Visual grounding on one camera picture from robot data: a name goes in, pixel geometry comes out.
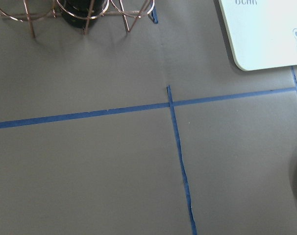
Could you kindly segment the dark wine bottle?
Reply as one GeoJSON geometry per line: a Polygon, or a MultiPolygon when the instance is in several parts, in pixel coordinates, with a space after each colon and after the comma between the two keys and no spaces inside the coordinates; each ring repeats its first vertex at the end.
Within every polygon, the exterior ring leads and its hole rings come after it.
{"type": "MultiPolygon", "coordinates": [[[[84,28],[90,10],[91,0],[59,0],[62,18],[71,26],[84,28]]],[[[95,0],[91,17],[96,17],[105,10],[106,0],[95,0]]]]}

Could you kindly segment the white bear serving tray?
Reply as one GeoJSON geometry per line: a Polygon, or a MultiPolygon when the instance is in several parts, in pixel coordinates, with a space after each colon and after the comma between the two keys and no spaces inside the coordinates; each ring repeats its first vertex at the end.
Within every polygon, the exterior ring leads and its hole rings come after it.
{"type": "Polygon", "coordinates": [[[221,0],[219,5],[239,69],[297,65],[297,0],[221,0]]]}

